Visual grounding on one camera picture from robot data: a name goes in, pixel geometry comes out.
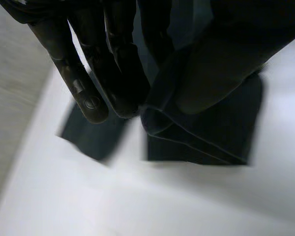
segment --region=white surface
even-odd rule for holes
[[[29,27],[0,5],[0,193],[51,63]]]
[[[0,236],[295,236],[295,42],[266,77],[253,166],[144,162],[138,119],[104,166],[55,135],[70,95],[54,70],[0,205]]]

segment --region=dark fabric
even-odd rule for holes
[[[254,73],[218,104],[196,115],[185,115],[175,105],[173,96],[190,52],[187,46],[167,60],[142,107],[141,120],[150,136],[184,144],[192,150],[179,145],[178,151],[174,144],[161,141],[164,146],[158,146],[157,141],[152,140],[148,159],[164,160],[162,155],[167,150],[166,160],[245,165],[262,101],[261,79]],[[162,149],[162,155],[153,151],[157,146]]]

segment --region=robotic hand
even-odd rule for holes
[[[132,38],[136,0],[0,0],[0,4],[15,20],[28,24],[88,121],[104,122],[108,107],[80,61],[68,21],[115,113],[121,118],[138,114],[150,85]],[[166,34],[171,0],[139,0],[139,6],[145,42],[161,65],[174,51]]]
[[[132,39],[135,0],[25,1],[0,0],[0,4],[14,19],[29,25],[85,117],[101,123],[108,108],[79,59],[67,20],[116,114],[136,116],[149,83]],[[158,66],[174,51],[166,34],[171,1],[138,0],[145,43]],[[214,19],[193,42],[175,98],[177,107],[189,115],[224,99],[295,39],[295,0],[210,2]],[[106,44],[105,24],[112,53]],[[162,68],[170,66],[164,63]]]

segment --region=folded fabric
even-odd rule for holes
[[[152,144],[148,159],[183,160],[204,165],[245,165],[262,102],[261,78],[257,72],[253,73],[221,102],[198,114],[186,115],[177,108],[173,97],[179,89],[190,52],[191,46],[184,47],[167,60],[142,107],[141,120],[146,132],[167,141],[160,141],[164,148],[157,152],[157,141],[149,139]],[[192,150],[184,147],[175,154],[173,150],[182,146],[174,148],[168,141]]]

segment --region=gray carpet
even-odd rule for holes
[[[0,192],[51,65],[28,26],[0,6]]]

